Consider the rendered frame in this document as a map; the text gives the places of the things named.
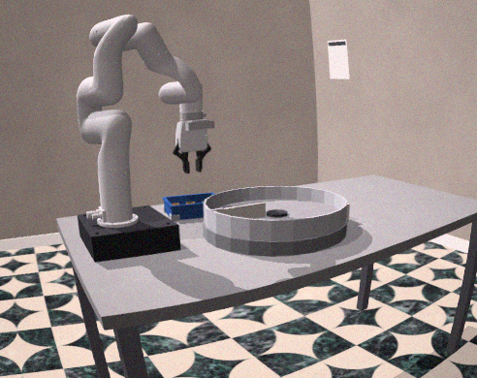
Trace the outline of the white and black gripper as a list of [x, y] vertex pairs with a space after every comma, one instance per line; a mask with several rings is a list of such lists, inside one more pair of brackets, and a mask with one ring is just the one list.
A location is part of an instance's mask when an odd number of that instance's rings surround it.
[[[181, 151], [182, 153], [179, 153], [178, 151]], [[196, 151], [196, 171], [201, 173], [203, 168], [203, 159], [207, 153], [211, 151], [211, 147], [207, 142], [207, 129], [185, 131], [185, 121], [177, 122], [175, 149], [173, 154], [177, 157], [180, 157], [185, 173], [190, 173], [188, 152], [191, 151]]]

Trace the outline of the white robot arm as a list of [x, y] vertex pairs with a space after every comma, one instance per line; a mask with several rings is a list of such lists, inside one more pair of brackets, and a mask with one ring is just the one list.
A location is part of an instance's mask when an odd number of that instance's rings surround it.
[[165, 104], [180, 104], [185, 131], [214, 128], [214, 120], [204, 119], [207, 114], [203, 112], [203, 86], [195, 72], [170, 54], [152, 23], [138, 24], [131, 15], [114, 17], [96, 24], [89, 39], [96, 47], [93, 77], [80, 84], [77, 107], [83, 140], [102, 145], [98, 156], [101, 206], [86, 215], [87, 219], [98, 218], [102, 227], [123, 228], [139, 221], [132, 210], [130, 184], [132, 120], [123, 110], [102, 111], [102, 107], [118, 103], [123, 96], [122, 52], [136, 49], [148, 70], [177, 80], [164, 84], [159, 97]]

